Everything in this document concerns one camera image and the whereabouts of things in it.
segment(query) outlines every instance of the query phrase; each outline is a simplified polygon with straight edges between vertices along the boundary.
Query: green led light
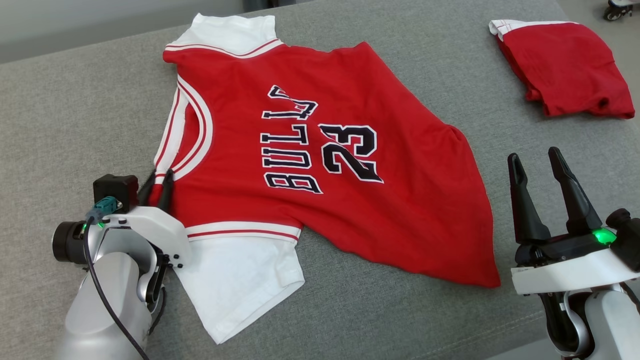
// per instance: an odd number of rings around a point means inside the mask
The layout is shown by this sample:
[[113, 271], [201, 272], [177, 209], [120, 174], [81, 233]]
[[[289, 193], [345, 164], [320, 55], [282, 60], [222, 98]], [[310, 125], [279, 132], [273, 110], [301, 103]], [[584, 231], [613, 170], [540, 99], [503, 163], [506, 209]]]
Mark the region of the green led light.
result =
[[[101, 228], [104, 228], [104, 224], [101, 223], [101, 222], [98, 223], [98, 226], [101, 227]], [[85, 230], [86, 230], [86, 224], [83, 224], [82, 225], [82, 231], [85, 231]]]
[[608, 245], [616, 241], [616, 235], [607, 229], [596, 229], [591, 233], [594, 234], [598, 239], [598, 242], [603, 245]]

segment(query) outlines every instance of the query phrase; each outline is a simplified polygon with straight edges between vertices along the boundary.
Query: folded red shirt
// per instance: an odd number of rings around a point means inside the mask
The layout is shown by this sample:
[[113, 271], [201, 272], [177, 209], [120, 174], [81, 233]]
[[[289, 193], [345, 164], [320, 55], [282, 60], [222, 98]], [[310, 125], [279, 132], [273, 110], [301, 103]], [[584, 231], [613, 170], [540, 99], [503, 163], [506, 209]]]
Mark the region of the folded red shirt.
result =
[[493, 20], [489, 30], [513, 72], [527, 86], [526, 99], [542, 101], [545, 115], [587, 111], [634, 117], [629, 87], [611, 50], [584, 25], [565, 21]]

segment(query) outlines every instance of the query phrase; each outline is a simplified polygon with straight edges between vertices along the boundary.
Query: gray fabric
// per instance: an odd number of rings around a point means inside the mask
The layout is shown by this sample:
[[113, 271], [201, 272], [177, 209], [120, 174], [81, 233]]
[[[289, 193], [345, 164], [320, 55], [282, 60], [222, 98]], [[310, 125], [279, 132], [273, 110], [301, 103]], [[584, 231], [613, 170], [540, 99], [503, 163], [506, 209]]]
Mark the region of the gray fabric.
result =
[[[315, 1], [259, 12], [267, 13], [290, 45], [369, 42], [435, 115], [466, 134], [492, 203], [503, 285], [487, 290], [407, 274], [305, 230], [298, 256], [307, 283], [220, 346], [171, 272], [151, 358], [470, 360], [542, 338], [539, 300], [517, 296], [510, 282], [516, 244], [507, 155], [521, 155], [553, 233], [564, 230], [566, 213], [546, 155], [551, 145], [601, 217], [620, 206], [640, 215], [640, 131], [587, 115], [545, 119], [538, 104], [524, 101], [487, 30], [492, 19], [563, 20], [555, 1]], [[146, 178], [175, 89], [161, 53], [185, 28], [0, 66], [2, 358], [49, 357], [84, 276], [54, 260], [51, 233], [91, 206], [94, 179]]]

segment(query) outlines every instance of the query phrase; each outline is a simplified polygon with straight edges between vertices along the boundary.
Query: robotic arm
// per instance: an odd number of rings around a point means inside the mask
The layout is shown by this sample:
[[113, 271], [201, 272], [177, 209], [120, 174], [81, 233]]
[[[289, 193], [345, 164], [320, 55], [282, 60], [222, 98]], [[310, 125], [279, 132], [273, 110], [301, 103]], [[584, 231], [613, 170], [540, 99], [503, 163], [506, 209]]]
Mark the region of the robotic arm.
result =
[[529, 196], [518, 155], [508, 158], [520, 244], [511, 269], [516, 292], [540, 297], [549, 338], [563, 359], [637, 359], [640, 303], [624, 281], [640, 277], [640, 219], [619, 209], [607, 219], [617, 234], [602, 227], [560, 150], [552, 147], [548, 155], [569, 216], [568, 233], [553, 237]]
[[[58, 261], [88, 265], [84, 255], [84, 245], [88, 244], [100, 291], [118, 321], [143, 349], [166, 301], [163, 299], [158, 310], [166, 269], [187, 265], [191, 249], [178, 220], [161, 208], [136, 206], [137, 187], [133, 176], [96, 180], [94, 197], [116, 197], [119, 208], [92, 226], [83, 221], [63, 222], [53, 235], [52, 247]], [[56, 359], [133, 360], [144, 356], [132, 346], [101, 300], [88, 273], [67, 313]]]

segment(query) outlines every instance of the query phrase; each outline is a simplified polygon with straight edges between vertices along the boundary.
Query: wheel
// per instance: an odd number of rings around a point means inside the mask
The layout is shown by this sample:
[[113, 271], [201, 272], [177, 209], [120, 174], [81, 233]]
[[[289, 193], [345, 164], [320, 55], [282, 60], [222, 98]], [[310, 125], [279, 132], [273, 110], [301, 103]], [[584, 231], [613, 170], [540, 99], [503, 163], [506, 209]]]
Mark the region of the wheel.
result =
[[605, 20], [609, 20], [609, 21], [614, 21], [614, 20], [618, 20], [622, 17], [622, 9], [618, 8], [617, 6], [609, 6], [605, 11], [604, 11], [604, 19]]

